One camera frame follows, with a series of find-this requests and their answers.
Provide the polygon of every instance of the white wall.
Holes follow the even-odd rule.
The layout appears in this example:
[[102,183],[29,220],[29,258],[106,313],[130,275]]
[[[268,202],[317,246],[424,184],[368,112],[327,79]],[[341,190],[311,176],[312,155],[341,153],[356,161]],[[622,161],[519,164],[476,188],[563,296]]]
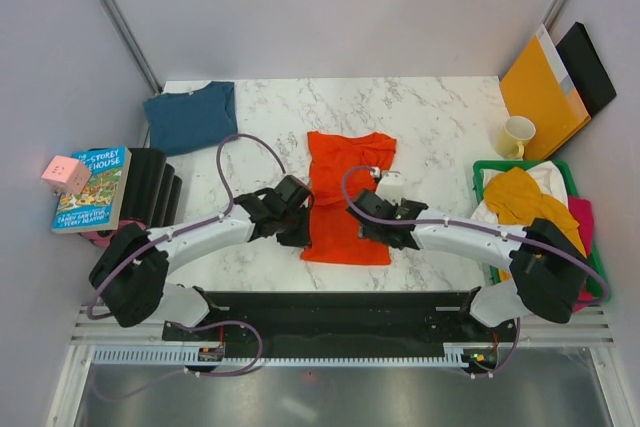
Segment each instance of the white wall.
[[552,0],[117,0],[170,79],[497,75]]
[[596,241],[613,301],[608,313],[640,399],[640,1],[570,0],[551,32],[585,24],[617,98],[561,152],[580,194],[593,202]]
[[50,232],[54,154],[135,144],[149,95],[97,0],[0,0],[0,424],[42,425],[98,249]]

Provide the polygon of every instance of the green basket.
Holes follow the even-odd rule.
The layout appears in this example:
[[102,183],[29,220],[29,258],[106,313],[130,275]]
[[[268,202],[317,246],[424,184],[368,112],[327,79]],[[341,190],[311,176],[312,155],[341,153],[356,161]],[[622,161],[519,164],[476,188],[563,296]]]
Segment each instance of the green basket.
[[[576,184],[573,181],[573,177],[571,175],[571,170],[569,170],[569,166],[562,161],[554,160],[552,161],[564,179],[564,185],[567,188],[567,193],[574,197],[579,197],[578,189],[576,188]],[[506,172],[512,167],[520,167],[523,170],[530,169],[538,164],[542,163],[542,161],[538,160],[479,160],[473,164],[473,190],[476,191],[476,200],[481,202],[484,197],[484,186],[482,185],[482,170],[499,170],[501,172]],[[598,249],[596,247],[595,242],[591,246],[591,255],[587,259],[589,266],[593,270],[595,270],[600,277],[602,277],[605,282],[607,280],[607,276],[604,273],[604,268],[602,267],[602,262],[600,261],[600,255],[598,254]],[[491,267],[491,280],[494,284],[500,282],[500,275],[498,274],[498,269],[495,267]],[[591,277],[587,279],[587,291],[591,293],[594,297],[600,297],[602,294],[602,288],[600,285]]]

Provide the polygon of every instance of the marble table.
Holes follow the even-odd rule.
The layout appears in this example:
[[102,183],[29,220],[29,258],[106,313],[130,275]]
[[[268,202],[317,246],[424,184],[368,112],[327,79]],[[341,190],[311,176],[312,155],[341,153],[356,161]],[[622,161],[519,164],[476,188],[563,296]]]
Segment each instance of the marble table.
[[[168,82],[165,91],[205,84]],[[491,139],[508,115],[496,77],[239,80],[236,106],[239,130],[268,142],[288,172],[305,181],[311,160],[308,131],[388,134],[398,141],[393,169],[405,178],[406,197],[461,216],[476,206],[472,165],[498,158]],[[215,152],[213,147],[169,159],[184,181],[179,219],[224,207]],[[270,155],[246,139],[225,146],[223,167],[236,195],[275,186],[281,178]],[[260,239],[202,257],[168,280],[240,291],[434,291],[485,285],[481,266],[469,259],[413,250],[392,250],[391,257],[387,267],[304,262],[300,249]]]

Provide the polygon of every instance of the pink block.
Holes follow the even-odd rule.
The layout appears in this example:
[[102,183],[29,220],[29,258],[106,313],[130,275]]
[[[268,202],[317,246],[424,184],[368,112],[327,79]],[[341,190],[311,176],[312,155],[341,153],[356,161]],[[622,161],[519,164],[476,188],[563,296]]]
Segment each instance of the pink block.
[[56,190],[78,195],[89,181],[91,171],[78,159],[56,155],[41,178]]

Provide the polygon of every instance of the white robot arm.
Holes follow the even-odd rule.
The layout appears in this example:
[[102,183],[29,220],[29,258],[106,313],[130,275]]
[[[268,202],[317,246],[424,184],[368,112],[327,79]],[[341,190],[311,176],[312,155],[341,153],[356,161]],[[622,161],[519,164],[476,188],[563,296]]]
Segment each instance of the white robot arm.
[[[310,207],[305,202],[310,196],[306,185],[286,176],[275,189],[237,197],[229,214],[220,220],[191,221],[149,231],[131,224],[112,239],[90,281],[102,289],[102,299],[123,327],[148,318],[187,327],[198,325],[216,306],[210,305],[197,287],[166,283],[167,275],[203,255],[260,237],[276,235],[285,246],[309,245]],[[348,210],[360,221],[363,237],[394,248],[446,251],[509,273],[513,278],[506,282],[470,292],[462,314],[480,324],[495,327],[531,313],[553,322],[569,320],[587,274],[566,260],[507,237],[538,239],[584,260],[551,222],[536,220],[531,227],[523,227],[456,219],[420,202],[391,203],[369,190],[362,191],[353,205],[358,212]],[[395,225],[398,220],[411,224]],[[503,235],[496,235],[496,229]],[[101,285],[123,259],[146,244],[152,245],[143,255],[106,288]]]

